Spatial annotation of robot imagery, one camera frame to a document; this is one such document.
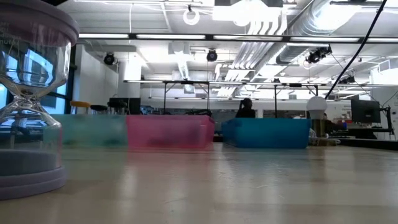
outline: desk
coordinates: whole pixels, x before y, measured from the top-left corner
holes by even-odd
[[[337,131],[331,136],[354,136],[358,139],[377,139],[374,133],[390,133],[393,129],[387,128],[353,128],[344,131]]]

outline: ceiling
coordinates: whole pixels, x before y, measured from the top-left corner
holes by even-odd
[[[212,3],[205,1],[209,6],[201,7],[205,12],[210,12]],[[296,0],[297,6],[287,10],[287,20],[291,21],[310,0]],[[186,6],[143,6],[128,4],[103,4],[97,2],[75,2],[69,0],[59,6],[69,13],[80,25],[82,33],[182,33],[182,34],[246,34],[249,26],[240,27],[230,21],[214,21],[211,15],[200,13],[199,22],[190,26],[183,20]],[[372,32],[375,36],[398,35],[398,14],[391,13],[395,9],[389,8],[389,12],[383,12]],[[357,12],[345,25],[334,31],[332,35],[364,36],[374,19],[376,9],[367,9]],[[171,75],[173,70],[178,70],[177,63],[167,59],[168,45],[172,41],[150,40],[91,40],[83,42],[86,49],[95,53],[98,58],[103,57],[104,51],[98,51],[97,46],[121,45],[135,46],[137,52],[146,61],[142,74],[146,79],[158,77],[159,74]],[[215,71],[217,63],[226,60],[233,61],[242,45],[241,42],[188,42],[191,53],[195,56],[187,62],[189,70]],[[313,82],[329,80],[338,75],[357,51],[357,44],[331,44],[332,56],[327,56],[321,63],[309,67],[304,62],[305,57],[299,58],[294,66],[284,69],[282,82]],[[216,49],[218,61],[211,63],[206,61],[208,49]],[[385,61],[388,57],[398,55],[398,46],[395,45],[371,45],[368,44],[360,53],[362,61],[356,60],[350,68],[356,71],[356,81],[364,83],[369,81],[369,68],[377,65],[374,62]],[[128,57],[126,52],[117,52],[116,56],[122,60]]]

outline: blue plastic bin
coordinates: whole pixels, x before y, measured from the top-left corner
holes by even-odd
[[[236,147],[305,149],[309,119],[235,118],[223,123],[223,141]]]

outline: translucent plastic bin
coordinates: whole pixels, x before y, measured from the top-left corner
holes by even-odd
[[[305,149],[309,119],[235,118],[223,123],[223,141],[242,148]]]
[[[126,124],[130,148],[203,149],[213,142],[215,128],[205,115],[129,115]]]

